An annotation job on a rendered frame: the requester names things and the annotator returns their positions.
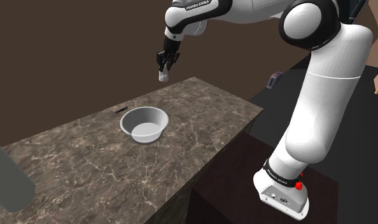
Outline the small white block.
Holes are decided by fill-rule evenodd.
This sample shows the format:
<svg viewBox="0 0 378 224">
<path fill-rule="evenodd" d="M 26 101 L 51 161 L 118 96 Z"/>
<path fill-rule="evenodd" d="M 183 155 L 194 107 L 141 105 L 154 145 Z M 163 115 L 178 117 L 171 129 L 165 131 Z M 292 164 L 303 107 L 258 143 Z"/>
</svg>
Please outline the small white block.
<svg viewBox="0 0 378 224">
<path fill-rule="evenodd" d="M 159 72 L 158 80 L 161 82 L 169 81 L 168 69 L 166 65 L 163 67 L 162 71 Z"/>
</svg>

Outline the white round bowl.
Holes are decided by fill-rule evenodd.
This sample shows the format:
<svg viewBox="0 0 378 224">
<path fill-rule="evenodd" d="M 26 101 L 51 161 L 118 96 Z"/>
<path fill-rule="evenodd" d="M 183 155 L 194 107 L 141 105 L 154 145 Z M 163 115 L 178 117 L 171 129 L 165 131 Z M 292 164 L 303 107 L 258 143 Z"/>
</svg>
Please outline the white round bowl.
<svg viewBox="0 0 378 224">
<path fill-rule="evenodd" d="M 120 120 L 121 130 L 137 143 L 152 143 L 163 133 L 169 116 L 159 108 L 143 106 L 124 114 Z"/>
</svg>

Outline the small blue grey box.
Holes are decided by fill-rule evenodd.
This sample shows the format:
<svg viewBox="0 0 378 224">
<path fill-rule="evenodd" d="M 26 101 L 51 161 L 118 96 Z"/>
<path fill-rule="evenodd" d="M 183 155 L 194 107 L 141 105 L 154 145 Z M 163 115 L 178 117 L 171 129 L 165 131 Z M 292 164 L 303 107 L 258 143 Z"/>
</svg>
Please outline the small blue grey box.
<svg viewBox="0 0 378 224">
<path fill-rule="evenodd" d="M 267 84 L 267 88 L 268 89 L 272 89 L 275 85 L 277 85 L 277 83 L 279 82 L 280 78 L 281 78 L 281 75 L 282 73 L 281 72 L 276 72 L 274 73 L 269 81 L 268 81 L 268 84 Z"/>
</svg>

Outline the dark robot stand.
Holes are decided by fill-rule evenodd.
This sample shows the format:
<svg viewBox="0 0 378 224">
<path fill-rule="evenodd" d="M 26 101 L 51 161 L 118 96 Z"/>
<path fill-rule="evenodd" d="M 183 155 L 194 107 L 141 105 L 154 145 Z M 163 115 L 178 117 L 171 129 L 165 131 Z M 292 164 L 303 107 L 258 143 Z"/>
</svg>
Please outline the dark robot stand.
<svg viewBox="0 0 378 224">
<path fill-rule="evenodd" d="M 307 167 L 309 213 L 302 220 L 262 202 L 253 176 L 272 148 L 240 134 L 193 186 L 185 224 L 337 224 L 338 183 Z"/>
</svg>

